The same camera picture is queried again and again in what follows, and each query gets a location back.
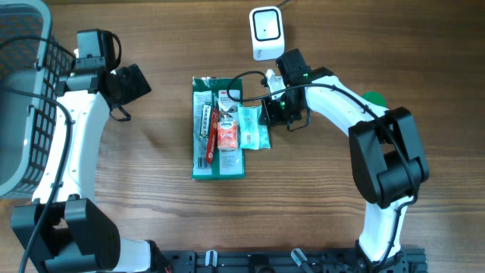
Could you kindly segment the teal wet wipes pack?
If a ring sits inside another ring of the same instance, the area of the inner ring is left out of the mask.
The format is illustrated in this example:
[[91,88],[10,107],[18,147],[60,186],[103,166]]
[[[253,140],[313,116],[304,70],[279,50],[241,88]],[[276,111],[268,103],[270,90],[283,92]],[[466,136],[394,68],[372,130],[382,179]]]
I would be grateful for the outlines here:
[[238,105],[239,146],[242,149],[259,150],[271,147],[268,127],[260,125],[258,122],[261,117],[261,110],[261,106],[245,107],[242,104]]

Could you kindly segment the green glove package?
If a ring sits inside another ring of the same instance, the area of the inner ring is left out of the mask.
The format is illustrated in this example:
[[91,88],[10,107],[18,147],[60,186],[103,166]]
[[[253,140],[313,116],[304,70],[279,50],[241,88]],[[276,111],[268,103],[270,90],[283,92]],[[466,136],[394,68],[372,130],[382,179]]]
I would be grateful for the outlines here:
[[229,78],[194,77],[192,79],[192,136],[194,180],[229,180],[245,177],[245,156],[241,148],[216,149],[212,164],[207,163],[205,153],[207,139],[199,139],[202,105],[211,103],[212,109],[221,111],[223,118],[238,121],[238,103],[227,97]]

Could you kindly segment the orange tissue pack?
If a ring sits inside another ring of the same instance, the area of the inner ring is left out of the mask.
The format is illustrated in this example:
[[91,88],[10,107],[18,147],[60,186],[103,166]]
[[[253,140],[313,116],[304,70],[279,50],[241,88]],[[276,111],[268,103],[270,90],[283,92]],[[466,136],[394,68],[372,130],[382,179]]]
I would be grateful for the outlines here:
[[219,121],[217,123],[217,147],[219,150],[238,149],[238,129],[236,121]]

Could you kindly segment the red Nescafe coffee stick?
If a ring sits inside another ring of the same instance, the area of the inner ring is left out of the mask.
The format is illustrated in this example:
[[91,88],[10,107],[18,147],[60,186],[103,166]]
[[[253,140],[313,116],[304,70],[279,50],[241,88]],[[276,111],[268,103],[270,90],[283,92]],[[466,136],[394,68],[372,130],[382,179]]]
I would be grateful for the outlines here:
[[206,149],[205,159],[207,163],[210,165],[213,162],[214,158],[214,151],[216,146],[217,140],[217,124],[219,122],[219,115],[220,111],[217,108],[214,108],[211,113],[211,121],[209,127],[209,135],[208,135],[208,145]]

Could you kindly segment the green white candy bar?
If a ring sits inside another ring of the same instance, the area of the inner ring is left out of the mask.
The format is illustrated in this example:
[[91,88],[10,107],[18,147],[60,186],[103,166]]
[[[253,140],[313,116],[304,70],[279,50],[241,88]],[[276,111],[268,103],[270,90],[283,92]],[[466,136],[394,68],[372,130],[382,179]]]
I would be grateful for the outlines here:
[[201,123],[200,123],[200,130],[199,130],[199,139],[207,139],[210,131],[210,123],[211,123],[211,113],[212,113],[212,104],[204,103],[202,105],[202,115],[201,115]]

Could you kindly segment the green lidded small jar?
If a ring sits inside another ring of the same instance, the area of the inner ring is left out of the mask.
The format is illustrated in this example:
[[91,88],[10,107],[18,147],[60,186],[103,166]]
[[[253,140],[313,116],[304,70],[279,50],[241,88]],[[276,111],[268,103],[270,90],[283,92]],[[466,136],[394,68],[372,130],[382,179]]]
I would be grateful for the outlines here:
[[385,98],[377,92],[366,92],[366,93],[363,93],[361,97],[375,105],[379,105],[384,108],[386,107]]

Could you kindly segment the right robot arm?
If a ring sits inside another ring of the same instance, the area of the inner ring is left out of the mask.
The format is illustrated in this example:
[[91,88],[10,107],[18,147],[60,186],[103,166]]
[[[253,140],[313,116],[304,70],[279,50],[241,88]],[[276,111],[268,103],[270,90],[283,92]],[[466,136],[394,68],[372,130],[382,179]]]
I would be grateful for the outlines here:
[[273,127],[299,121],[306,111],[323,115],[349,140],[354,183],[365,199],[365,223],[357,240],[363,269],[380,272],[403,260],[400,234],[406,209],[418,201],[429,178],[418,129],[404,107],[389,110],[344,86],[329,69],[310,68],[298,49],[276,61],[262,84],[260,124]]

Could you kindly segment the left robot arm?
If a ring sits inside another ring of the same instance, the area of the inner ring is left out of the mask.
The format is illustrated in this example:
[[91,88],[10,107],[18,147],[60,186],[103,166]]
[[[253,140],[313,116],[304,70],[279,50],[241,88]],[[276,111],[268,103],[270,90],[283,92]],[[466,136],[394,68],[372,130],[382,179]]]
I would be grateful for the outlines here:
[[39,272],[170,272],[151,240],[123,238],[96,205],[95,170],[102,131],[115,109],[149,93],[136,65],[121,67],[119,38],[81,30],[78,52],[49,103],[57,108],[47,165],[28,206],[11,226],[24,248],[21,265]]

